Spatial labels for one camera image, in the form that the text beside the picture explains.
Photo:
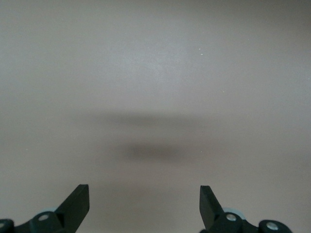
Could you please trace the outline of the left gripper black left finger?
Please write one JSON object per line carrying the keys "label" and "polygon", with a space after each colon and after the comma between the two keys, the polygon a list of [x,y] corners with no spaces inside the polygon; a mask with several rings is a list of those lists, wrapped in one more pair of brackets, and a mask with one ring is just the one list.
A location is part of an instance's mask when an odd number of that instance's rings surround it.
{"label": "left gripper black left finger", "polygon": [[0,220],[2,233],[74,233],[89,212],[89,186],[78,185],[54,211],[37,214],[16,226],[8,218]]}

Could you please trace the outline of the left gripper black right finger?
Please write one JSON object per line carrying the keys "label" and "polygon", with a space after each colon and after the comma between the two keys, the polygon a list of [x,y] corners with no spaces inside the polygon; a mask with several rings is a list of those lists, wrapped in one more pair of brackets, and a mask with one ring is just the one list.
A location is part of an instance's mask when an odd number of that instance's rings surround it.
{"label": "left gripper black right finger", "polygon": [[200,186],[200,215],[204,224],[203,233],[291,233],[285,224],[264,219],[258,226],[250,224],[242,214],[224,210],[208,185]]}

